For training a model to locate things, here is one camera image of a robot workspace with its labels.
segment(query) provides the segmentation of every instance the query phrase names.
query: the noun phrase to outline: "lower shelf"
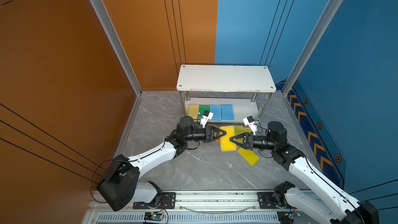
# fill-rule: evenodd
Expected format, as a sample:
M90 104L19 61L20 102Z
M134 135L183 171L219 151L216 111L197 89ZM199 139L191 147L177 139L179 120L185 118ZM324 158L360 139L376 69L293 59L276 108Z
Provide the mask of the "lower shelf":
M190 104L198 105L223 105L230 104L234 109L233 121L209 121L219 123L242 123L243 119L248 116L255 118L258 113L256 102L251 102L250 99L229 99L229 98L193 98L190 101L185 100L185 107L188 111Z

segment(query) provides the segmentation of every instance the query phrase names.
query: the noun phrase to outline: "blue sponge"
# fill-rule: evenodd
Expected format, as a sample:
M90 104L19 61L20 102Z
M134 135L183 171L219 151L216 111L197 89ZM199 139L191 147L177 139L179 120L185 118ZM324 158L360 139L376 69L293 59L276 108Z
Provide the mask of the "blue sponge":
M232 105L221 105L221 119L223 121L235 120L234 109Z
M221 121L221 106L220 105L210 105L210 112L213 113L211 120Z

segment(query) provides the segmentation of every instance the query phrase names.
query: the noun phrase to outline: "dark blue wall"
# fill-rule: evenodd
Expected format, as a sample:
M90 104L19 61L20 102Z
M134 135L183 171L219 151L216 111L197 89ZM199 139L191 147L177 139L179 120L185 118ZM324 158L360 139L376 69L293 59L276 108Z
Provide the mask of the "dark blue wall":
M299 76L347 159L347 192L398 178L398 0L344 0ZM353 194L398 192L398 182ZM371 201L398 205L398 196ZM395 223L398 209L380 211Z
M261 60L278 1L218 0L215 63L256 66L266 64L270 67L275 83L286 79L328 0L295 0L282 35L293 0L287 1L282 18L286 0L281 0ZM279 36L281 39L273 55Z

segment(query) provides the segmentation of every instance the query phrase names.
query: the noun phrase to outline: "metal corner post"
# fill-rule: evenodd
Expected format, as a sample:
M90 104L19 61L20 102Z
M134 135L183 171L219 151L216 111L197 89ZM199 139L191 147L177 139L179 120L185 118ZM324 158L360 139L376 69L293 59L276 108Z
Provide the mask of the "metal corner post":
M111 17L106 10L105 4L102 0L90 0L94 10L97 13L97 16L102 24L103 29L105 30L106 35L108 36L109 41L112 44L112 47L127 75L127 78L130 81L132 88L134 89L137 97L141 96L142 90L140 84L138 83L137 77L134 74L130 61L127 57L127 54L123 48L123 45L117 35L116 29L113 26Z
M296 64L294 65L292 71L290 72L290 75L287 78L285 85L282 88L282 93L284 96L286 96L289 93L293 84L299 77L299 74L301 73L302 69L304 68L305 64L310 58L312 52L314 51L316 45L321 39L323 33L328 27L331 19L333 18L334 14L336 13L342 1L343 0L329 0L328 3L326 4L326 7L322 12L321 17L316 23L315 28L311 33L311 36L309 37L306 45L304 46L304 49L302 50L300 56L297 59Z

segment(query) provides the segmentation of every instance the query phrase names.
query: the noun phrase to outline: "shelf top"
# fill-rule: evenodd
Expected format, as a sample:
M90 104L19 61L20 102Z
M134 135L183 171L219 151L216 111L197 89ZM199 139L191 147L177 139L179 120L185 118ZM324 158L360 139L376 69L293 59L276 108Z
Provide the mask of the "shelf top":
M276 87L266 66L181 65L177 90L273 93Z

